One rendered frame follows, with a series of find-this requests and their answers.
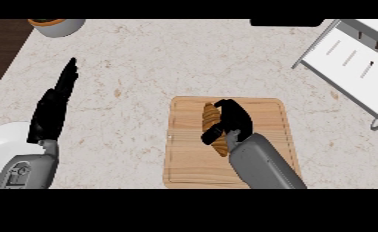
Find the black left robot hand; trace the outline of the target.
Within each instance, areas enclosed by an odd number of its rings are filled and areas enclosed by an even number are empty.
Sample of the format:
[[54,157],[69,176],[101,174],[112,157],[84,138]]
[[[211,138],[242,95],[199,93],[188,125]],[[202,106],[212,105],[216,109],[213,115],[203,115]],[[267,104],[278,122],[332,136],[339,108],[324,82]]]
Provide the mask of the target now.
[[76,79],[76,59],[70,58],[54,87],[45,91],[36,103],[26,137],[27,143],[38,143],[41,140],[57,140]]

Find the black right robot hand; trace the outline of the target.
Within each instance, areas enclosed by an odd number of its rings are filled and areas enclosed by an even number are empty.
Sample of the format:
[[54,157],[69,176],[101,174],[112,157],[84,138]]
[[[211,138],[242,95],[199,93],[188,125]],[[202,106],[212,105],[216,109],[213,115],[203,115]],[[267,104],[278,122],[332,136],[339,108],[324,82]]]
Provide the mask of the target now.
[[200,140],[209,145],[221,136],[221,133],[237,131],[237,142],[252,135],[252,120],[247,112],[233,99],[221,99],[213,103],[221,108],[219,121],[202,133]]

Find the brown croissant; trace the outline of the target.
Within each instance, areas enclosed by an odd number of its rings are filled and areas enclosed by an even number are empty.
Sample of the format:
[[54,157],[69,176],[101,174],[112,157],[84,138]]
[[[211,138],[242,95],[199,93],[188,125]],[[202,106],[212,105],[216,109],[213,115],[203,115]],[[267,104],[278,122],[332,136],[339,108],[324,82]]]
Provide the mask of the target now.
[[206,102],[202,111],[202,135],[200,140],[209,145],[221,157],[227,156],[227,144],[224,139],[224,129],[219,124],[219,111],[213,105]]

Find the wooden cutting board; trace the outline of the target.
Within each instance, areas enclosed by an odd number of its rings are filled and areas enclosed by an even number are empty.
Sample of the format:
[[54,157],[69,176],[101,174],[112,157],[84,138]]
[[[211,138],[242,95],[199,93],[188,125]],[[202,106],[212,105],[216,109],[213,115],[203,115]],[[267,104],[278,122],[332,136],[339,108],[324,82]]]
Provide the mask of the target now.
[[[219,97],[182,97],[171,100],[162,181],[166,188],[247,188],[225,157],[200,141],[202,111]],[[301,175],[286,119],[284,105],[276,98],[233,97],[247,112],[259,133]]]

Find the white tiered basket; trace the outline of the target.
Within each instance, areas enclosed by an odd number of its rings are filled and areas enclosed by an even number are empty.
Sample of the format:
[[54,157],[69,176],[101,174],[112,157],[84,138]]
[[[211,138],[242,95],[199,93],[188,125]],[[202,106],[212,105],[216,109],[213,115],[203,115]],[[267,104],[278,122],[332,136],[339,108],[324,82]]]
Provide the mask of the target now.
[[335,19],[292,67],[299,64],[373,116],[378,131],[378,19]]

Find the white round plate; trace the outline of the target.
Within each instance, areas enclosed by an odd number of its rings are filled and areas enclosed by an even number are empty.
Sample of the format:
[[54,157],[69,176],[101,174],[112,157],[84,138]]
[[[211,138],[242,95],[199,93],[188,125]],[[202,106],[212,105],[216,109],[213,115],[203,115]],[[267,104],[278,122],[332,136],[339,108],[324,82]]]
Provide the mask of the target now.
[[16,156],[42,154],[38,144],[27,143],[27,122],[10,122],[0,125],[0,172]]

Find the grey pot with orange rim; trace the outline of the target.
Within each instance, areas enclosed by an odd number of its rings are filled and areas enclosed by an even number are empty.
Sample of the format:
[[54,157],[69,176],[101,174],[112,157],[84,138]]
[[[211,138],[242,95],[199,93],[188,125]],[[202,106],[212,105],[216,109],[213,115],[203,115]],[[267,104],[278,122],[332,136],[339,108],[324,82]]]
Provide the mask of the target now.
[[58,38],[75,33],[84,25],[84,19],[27,20],[36,31],[50,38]]

